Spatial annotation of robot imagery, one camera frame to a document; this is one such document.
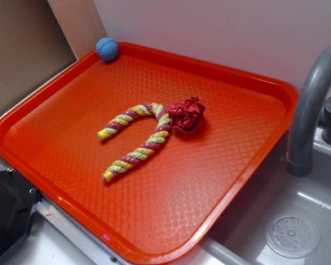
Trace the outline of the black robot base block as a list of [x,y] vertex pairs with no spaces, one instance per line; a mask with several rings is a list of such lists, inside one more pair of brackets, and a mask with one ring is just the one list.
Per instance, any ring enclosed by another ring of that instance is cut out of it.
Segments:
[[30,235],[40,192],[17,171],[0,171],[0,262]]

